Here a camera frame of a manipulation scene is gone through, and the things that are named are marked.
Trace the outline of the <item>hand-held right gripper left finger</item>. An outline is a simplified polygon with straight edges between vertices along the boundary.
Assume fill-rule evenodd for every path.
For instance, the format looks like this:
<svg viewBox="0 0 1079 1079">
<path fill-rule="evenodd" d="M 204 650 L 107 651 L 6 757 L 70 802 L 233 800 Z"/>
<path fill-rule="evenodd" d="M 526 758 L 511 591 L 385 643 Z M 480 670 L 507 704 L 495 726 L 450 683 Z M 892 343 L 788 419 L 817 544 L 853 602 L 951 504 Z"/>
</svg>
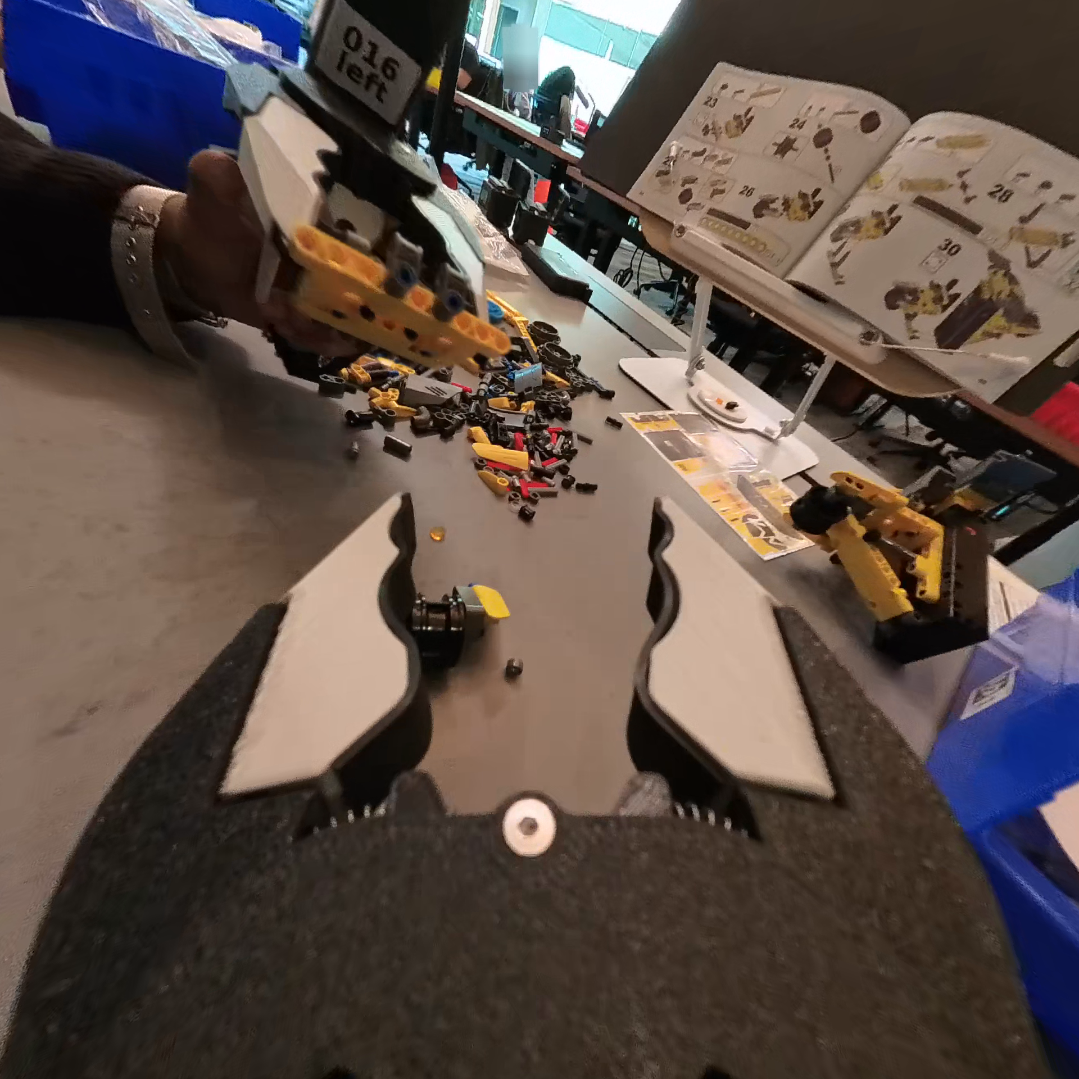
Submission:
<svg viewBox="0 0 1079 1079">
<path fill-rule="evenodd" d="M 221 800 L 314 791 L 375 809 L 416 768 L 433 713 L 410 616 L 415 518 L 390 496 L 291 587 L 221 779 Z"/>
</svg>

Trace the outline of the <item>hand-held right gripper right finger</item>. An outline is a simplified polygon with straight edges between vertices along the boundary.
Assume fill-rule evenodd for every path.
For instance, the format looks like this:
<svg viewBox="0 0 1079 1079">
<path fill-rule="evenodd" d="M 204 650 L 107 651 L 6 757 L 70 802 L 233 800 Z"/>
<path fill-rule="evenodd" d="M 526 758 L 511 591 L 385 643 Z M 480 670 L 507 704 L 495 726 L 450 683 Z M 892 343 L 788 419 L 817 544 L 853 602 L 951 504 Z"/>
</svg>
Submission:
<svg viewBox="0 0 1079 1079">
<path fill-rule="evenodd" d="M 648 634 L 628 751 L 679 812 L 749 812 L 749 790 L 829 804 L 835 783 L 780 625 L 786 609 L 670 497 L 652 505 Z"/>
</svg>

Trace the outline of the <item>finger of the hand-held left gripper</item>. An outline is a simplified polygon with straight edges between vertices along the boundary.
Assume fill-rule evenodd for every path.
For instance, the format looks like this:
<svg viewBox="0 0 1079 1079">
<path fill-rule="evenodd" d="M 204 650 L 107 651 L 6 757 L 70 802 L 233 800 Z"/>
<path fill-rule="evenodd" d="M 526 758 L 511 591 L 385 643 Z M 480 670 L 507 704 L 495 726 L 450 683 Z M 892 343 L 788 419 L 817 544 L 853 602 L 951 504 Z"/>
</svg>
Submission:
<svg viewBox="0 0 1079 1079">
<path fill-rule="evenodd" d="M 465 305 L 470 313 L 487 316 L 487 262 L 481 236 L 467 211 L 451 194 L 412 196 L 411 205 L 431 275 L 437 278 L 440 269 L 448 267 L 449 277 L 465 286 Z"/>
<path fill-rule="evenodd" d="M 255 279 L 258 303 L 270 300 L 296 229 L 318 223 L 326 202 L 324 158 L 338 150 L 328 134 L 277 93 L 245 117 L 238 163 L 263 234 Z"/>
</svg>

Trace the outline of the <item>yellow brick frame assembly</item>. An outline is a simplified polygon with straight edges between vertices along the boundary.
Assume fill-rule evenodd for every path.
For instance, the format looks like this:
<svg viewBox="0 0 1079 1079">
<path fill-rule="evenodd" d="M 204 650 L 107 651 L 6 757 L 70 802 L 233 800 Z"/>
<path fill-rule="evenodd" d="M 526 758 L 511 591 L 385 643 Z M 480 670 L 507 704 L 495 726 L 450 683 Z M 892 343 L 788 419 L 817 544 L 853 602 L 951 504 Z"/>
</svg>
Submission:
<svg viewBox="0 0 1079 1079">
<path fill-rule="evenodd" d="M 507 355 L 509 337 L 467 308 L 465 285 L 450 267 L 432 290 L 419 275 L 422 251 L 400 238 L 392 249 L 385 263 L 316 226 L 296 226 L 288 241 L 299 268 L 293 306 L 406 361 L 477 373 L 479 359 Z"/>
</svg>

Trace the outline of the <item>small yellow grey black brick assembly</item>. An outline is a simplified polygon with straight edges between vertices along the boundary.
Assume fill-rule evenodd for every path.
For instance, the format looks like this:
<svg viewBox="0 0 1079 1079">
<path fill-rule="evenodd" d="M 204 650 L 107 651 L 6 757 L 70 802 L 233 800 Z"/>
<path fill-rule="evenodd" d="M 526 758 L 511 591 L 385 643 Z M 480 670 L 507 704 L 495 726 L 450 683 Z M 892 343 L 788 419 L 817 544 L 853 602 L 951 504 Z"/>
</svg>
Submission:
<svg viewBox="0 0 1079 1079">
<path fill-rule="evenodd" d="M 480 584 L 454 587 L 441 598 L 414 597 L 409 628 L 425 671 L 455 666 L 490 625 L 510 616 L 503 596 Z"/>
</svg>

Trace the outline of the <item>person's left hand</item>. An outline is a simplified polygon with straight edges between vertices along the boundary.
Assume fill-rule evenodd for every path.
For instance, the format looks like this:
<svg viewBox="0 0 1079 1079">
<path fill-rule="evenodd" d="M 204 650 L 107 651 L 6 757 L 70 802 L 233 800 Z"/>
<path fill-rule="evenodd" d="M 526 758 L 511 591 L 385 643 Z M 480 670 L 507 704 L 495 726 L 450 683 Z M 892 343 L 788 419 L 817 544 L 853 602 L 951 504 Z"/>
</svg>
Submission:
<svg viewBox="0 0 1079 1079">
<path fill-rule="evenodd" d="M 357 341 L 308 319 L 287 293 L 273 288 L 267 299 L 257 298 L 263 238 L 236 160 L 204 150 L 189 164 L 185 193 L 161 209 L 155 260 L 203 311 L 330 359 L 357 357 Z"/>
</svg>

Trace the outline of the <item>clear plastic bag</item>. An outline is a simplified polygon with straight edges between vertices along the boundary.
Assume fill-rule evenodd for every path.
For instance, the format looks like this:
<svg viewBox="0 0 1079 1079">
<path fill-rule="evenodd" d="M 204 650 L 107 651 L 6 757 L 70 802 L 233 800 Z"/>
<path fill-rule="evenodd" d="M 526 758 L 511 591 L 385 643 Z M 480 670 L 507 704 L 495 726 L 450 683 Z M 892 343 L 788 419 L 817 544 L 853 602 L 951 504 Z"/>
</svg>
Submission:
<svg viewBox="0 0 1079 1079">
<path fill-rule="evenodd" d="M 529 271 L 518 248 L 505 232 L 490 223 L 476 202 L 445 185 L 439 185 L 433 202 L 449 215 L 472 252 L 483 260 L 484 267 L 504 275 L 528 277 Z"/>
</svg>

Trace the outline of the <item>black flat device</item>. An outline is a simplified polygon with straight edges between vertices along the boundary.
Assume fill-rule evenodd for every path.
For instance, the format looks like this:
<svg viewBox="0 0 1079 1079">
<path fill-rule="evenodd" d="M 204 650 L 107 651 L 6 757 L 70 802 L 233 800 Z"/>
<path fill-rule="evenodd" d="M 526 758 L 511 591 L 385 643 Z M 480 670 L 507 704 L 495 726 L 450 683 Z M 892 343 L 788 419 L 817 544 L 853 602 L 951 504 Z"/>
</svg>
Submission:
<svg viewBox="0 0 1079 1079">
<path fill-rule="evenodd" d="M 586 278 L 577 276 L 569 263 L 545 246 L 525 242 L 519 247 L 525 267 L 556 296 L 588 304 L 592 288 Z"/>
</svg>

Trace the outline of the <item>grey striped panel brick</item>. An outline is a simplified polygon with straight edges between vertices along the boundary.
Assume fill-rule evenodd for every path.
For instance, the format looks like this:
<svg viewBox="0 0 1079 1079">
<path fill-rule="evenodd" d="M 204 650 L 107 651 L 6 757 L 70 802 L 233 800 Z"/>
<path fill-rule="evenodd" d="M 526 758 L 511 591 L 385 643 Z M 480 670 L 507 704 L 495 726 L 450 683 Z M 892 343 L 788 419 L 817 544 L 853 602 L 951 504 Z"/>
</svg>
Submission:
<svg viewBox="0 0 1079 1079">
<path fill-rule="evenodd" d="M 456 409 L 461 405 L 463 390 L 428 375 L 413 374 L 406 379 L 398 390 L 398 402 L 413 410 Z"/>
</svg>

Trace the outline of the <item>yellow sticker leaflet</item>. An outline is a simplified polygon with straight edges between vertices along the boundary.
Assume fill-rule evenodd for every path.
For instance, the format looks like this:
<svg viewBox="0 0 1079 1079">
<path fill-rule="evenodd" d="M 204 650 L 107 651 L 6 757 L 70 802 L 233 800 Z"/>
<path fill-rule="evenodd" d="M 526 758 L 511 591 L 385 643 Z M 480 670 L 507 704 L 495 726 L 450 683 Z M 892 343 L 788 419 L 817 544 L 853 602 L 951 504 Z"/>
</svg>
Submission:
<svg viewBox="0 0 1079 1079">
<path fill-rule="evenodd" d="M 808 549 L 789 509 L 795 494 L 743 443 L 696 412 L 624 412 L 636 431 L 745 544 L 768 561 Z"/>
</svg>

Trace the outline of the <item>pile of loose building bricks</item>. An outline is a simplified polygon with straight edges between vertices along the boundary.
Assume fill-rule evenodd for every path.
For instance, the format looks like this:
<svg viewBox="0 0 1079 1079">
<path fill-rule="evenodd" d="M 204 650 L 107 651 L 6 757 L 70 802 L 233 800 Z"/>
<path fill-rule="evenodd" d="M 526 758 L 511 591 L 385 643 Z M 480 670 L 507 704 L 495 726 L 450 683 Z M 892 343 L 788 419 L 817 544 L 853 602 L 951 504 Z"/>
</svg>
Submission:
<svg viewBox="0 0 1079 1079">
<path fill-rule="evenodd" d="M 510 350 L 501 360 L 479 359 L 477 373 L 392 358 L 377 350 L 323 372 L 318 388 L 344 400 L 347 434 L 369 433 L 381 452 L 396 461 L 415 461 L 427 442 L 447 452 L 460 445 L 469 474 L 529 521 L 545 500 L 598 493 L 599 482 L 581 473 L 582 449 L 595 438 L 577 425 L 574 405 L 589 395 L 611 400 L 614 392 L 582 369 L 581 355 L 563 347 L 554 324 L 525 316 L 493 291 L 487 292 L 487 301 L 491 324 L 509 337 Z M 544 367 L 542 388 L 513 393 L 508 370 L 533 361 Z M 431 412 L 400 406 L 398 390 L 413 374 L 460 386 L 460 407 Z"/>
</svg>

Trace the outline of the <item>yellow black brick vehicle model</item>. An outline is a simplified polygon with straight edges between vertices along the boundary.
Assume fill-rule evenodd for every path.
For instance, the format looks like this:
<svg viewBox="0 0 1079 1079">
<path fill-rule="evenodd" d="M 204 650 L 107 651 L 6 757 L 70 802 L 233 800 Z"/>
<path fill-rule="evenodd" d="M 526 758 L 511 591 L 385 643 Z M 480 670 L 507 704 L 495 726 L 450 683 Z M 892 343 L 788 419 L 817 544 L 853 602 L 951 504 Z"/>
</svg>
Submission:
<svg viewBox="0 0 1079 1079">
<path fill-rule="evenodd" d="M 839 565 L 874 619 L 874 647 L 901 665 L 991 636 L 991 540 L 997 506 L 980 479 L 937 467 L 911 493 L 835 472 L 788 509 L 793 528 Z"/>
</svg>

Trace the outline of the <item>clear plastic bags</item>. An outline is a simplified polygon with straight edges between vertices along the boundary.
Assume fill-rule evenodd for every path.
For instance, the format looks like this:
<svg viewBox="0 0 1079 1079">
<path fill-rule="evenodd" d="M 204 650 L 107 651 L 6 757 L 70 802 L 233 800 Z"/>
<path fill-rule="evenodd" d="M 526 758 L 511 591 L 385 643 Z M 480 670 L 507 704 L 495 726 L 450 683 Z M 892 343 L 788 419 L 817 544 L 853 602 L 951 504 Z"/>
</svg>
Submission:
<svg viewBox="0 0 1079 1079">
<path fill-rule="evenodd" d="M 84 1 L 85 13 L 111 30 L 226 69 L 242 62 L 271 69 L 285 60 L 279 44 L 250 21 L 207 15 L 187 1 Z"/>
</svg>

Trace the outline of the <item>blue plastic bin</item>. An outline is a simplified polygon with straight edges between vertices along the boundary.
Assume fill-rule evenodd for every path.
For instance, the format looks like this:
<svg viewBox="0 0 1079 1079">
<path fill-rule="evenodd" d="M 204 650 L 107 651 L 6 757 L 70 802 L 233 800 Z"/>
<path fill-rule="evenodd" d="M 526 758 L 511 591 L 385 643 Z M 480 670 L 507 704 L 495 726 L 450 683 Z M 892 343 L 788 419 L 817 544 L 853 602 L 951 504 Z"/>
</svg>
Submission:
<svg viewBox="0 0 1079 1079">
<path fill-rule="evenodd" d="M 285 55 L 301 58 L 309 2 L 190 1 L 207 15 L 250 21 Z M 178 185 L 189 158 L 233 150 L 226 69 L 101 26 L 83 1 L 2 2 L 2 62 L 14 111 L 64 149 L 111 158 Z"/>
<path fill-rule="evenodd" d="M 927 766 L 991 879 L 1050 1057 L 1077 1077 L 1077 574 L 973 650 Z"/>
</svg>

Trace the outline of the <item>white paper sheet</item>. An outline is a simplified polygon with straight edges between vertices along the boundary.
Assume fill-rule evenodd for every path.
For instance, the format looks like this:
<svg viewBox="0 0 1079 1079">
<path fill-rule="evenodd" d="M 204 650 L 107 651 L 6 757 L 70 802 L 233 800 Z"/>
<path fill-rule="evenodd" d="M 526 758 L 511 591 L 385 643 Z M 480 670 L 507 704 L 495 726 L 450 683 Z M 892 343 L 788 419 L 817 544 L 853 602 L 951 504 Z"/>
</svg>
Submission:
<svg viewBox="0 0 1079 1079">
<path fill-rule="evenodd" d="M 1034 607 L 1041 592 L 992 558 L 987 561 L 987 629 L 993 636 Z"/>
</svg>

